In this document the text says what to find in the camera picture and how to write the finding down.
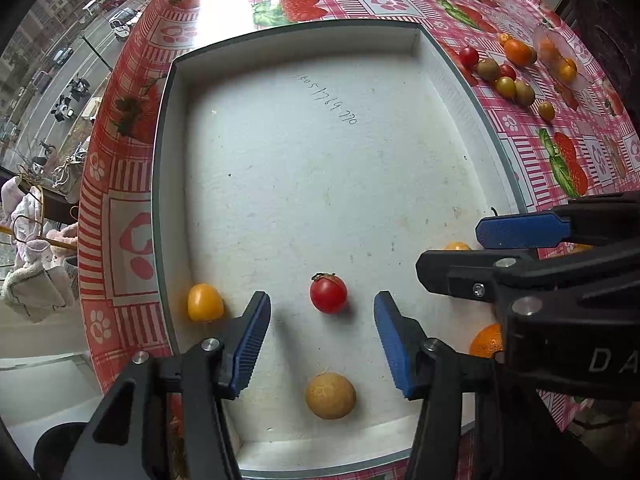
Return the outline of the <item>tan longan fruit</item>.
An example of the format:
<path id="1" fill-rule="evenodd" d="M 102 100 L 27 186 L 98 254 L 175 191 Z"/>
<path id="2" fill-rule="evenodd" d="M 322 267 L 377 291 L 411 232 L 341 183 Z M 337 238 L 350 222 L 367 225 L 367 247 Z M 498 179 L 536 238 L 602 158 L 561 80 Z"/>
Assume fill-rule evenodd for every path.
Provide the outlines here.
<path id="1" fill-rule="evenodd" d="M 319 418 L 340 419 L 354 409 L 357 401 L 356 390 L 346 377 L 335 373 L 323 373 L 308 382 L 305 401 L 308 408 Z"/>

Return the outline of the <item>red cherry tomato with stem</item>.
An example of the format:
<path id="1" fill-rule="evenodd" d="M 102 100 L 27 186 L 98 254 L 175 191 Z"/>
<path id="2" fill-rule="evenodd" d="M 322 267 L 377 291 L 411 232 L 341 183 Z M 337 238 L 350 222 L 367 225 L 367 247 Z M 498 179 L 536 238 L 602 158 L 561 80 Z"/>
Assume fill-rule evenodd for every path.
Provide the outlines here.
<path id="1" fill-rule="evenodd" d="M 311 278 L 309 297 L 320 312 L 335 314 L 346 306 L 348 289 L 343 280 L 334 273 L 317 273 Z"/>

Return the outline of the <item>large orange mandarin in tray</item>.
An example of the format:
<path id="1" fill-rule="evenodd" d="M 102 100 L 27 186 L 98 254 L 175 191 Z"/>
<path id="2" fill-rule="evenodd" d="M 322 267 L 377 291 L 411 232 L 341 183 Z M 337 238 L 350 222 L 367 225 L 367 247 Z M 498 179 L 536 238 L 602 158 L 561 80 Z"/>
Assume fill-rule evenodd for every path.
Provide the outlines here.
<path id="1" fill-rule="evenodd" d="M 501 327 L 494 323 L 480 330 L 469 346 L 469 355 L 490 359 L 503 350 Z"/>

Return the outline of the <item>pink strawberry tablecloth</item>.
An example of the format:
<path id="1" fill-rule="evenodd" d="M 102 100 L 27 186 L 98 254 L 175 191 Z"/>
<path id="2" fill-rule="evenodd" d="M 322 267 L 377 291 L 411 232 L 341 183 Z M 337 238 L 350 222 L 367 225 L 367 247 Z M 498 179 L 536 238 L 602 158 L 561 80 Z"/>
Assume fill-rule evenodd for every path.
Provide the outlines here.
<path id="1" fill-rule="evenodd" d="M 157 124 L 172 63 L 253 32 L 351 20 L 426 28 L 512 148 L 532 199 L 526 211 L 562 204 L 576 193 L 638 188 L 639 139 L 620 97 L 586 46 L 539 0 L 152 0 L 116 62 L 81 185 L 80 300 L 103 388 L 138 352 L 182 352 L 171 347 L 160 302 L 151 207 Z M 538 60 L 521 67 L 506 58 L 506 40 L 533 48 L 540 23 L 577 54 L 592 80 L 587 89 L 561 86 Z M 535 102 L 522 107 L 499 96 L 495 82 L 502 76 L 527 82 Z M 408 454 L 327 477 L 399 479 Z"/>

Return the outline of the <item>brown kiwi berry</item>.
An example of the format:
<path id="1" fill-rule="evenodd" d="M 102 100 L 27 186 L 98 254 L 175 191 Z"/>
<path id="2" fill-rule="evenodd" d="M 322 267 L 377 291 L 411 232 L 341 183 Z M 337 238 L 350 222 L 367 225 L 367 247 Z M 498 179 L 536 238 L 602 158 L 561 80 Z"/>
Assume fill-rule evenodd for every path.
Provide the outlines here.
<path id="1" fill-rule="evenodd" d="M 522 107 L 529 107 L 535 102 L 536 94 L 534 89 L 525 81 L 518 79 L 514 81 L 515 102 Z"/>

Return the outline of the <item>yellow-green cherry tomato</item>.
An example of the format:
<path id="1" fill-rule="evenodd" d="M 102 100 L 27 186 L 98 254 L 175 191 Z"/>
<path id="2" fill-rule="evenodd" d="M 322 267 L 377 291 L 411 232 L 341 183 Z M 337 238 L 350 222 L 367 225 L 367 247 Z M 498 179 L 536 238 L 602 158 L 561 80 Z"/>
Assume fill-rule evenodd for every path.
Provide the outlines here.
<path id="1" fill-rule="evenodd" d="M 502 76 L 495 82 L 495 89 L 503 99 L 514 101 L 516 96 L 515 81 L 508 76 Z"/>

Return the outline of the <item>clear glass bowl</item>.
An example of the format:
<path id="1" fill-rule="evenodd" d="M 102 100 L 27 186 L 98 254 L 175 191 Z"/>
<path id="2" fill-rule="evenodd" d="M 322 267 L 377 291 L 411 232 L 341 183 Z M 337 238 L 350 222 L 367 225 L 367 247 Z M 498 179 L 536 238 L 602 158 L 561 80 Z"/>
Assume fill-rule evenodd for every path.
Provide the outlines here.
<path id="1" fill-rule="evenodd" d="M 555 29 L 544 23 L 538 24 L 533 32 L 533 48 L 537 60 L 561 86 L 582 91 L 592 84 L 577 54 Z"/>

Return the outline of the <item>orange mandarin on table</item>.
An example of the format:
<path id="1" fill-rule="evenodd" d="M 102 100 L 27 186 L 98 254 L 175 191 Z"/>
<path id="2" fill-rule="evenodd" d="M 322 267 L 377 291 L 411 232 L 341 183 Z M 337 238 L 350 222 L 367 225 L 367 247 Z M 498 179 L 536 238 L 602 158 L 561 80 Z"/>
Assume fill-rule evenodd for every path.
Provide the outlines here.
<path id="1" fill-rule="evenodd" d="M 537 59 L 537 53 L 532 47 L 515 38 L 506 40 L 503 45 L 503 51 L 512 64 L 521 67 L 531 66 Z"/>

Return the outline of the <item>white tray with dark rim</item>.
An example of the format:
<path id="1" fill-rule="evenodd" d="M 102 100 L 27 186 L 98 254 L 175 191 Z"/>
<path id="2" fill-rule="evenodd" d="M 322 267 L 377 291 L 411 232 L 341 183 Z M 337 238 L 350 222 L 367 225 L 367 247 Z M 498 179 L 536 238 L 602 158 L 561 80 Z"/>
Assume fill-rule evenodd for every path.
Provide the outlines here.
<path id="1" fill-rule="evenodd" d="M 532 199 L 445 49 L 416 23 L 324 21 L 211 44 L 172 63 L 153 157 L 158 291 L 171 347 L 210 333 L 186 315 L 198 283 L 239 315 L 269 295 L 272 315 L 250 385 L 227 405 L 242 474 L 350 474 L 405 457 L 418 402 L 390 377 L 373 300 L 464 351 L 491 308 L 427 292 L 416 260 L 473 244 L 494 212 Z M 334 273 L 346 306 L 324 314 L 311 278 Z M 305 391 L 346 377 L 356 405 L 324 420 Z"/>

